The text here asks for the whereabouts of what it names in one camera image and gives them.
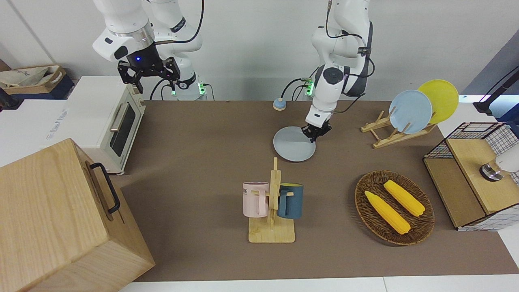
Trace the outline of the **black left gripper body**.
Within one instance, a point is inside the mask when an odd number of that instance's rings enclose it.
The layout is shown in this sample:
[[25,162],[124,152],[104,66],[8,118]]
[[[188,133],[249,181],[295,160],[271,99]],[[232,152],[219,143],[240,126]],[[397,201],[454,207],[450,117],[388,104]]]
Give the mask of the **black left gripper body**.
[[324,123],[322,127],[317,127],[308,123],[307,126],[302,128],[302,132],[304,133],[304,135],[306,135],[306,137],[320,137],[322,135],[325,135],[331,129],[332,126],[329,123]]

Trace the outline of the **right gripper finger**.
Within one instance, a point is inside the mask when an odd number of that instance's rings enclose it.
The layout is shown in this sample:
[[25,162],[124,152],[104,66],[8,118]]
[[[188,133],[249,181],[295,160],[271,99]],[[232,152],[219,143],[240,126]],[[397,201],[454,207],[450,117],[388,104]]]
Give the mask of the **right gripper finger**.
[[176,83],[180,79],[180,69],[174,58],[167,58],[164,61],[165,79],[169,82],[171,90],[176,90]]
[[143,86],[140,82],[141,77],[142,77],[141,73],[135,73],[134,76],[129,77],[129,83],[133,87],[135,87],[139,91],[140,94],[142,94],[144,92]]

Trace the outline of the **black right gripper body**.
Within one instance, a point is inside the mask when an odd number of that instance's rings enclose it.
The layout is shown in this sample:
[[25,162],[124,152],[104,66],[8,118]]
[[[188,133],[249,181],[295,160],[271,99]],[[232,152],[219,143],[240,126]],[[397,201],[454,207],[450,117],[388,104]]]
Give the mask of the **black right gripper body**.
[[149,62],[144,58],[128,58],[118,62],[118,72],[123,82],[138,82],[143,77],[158,76],[167,79],[167,70],[161,62]]

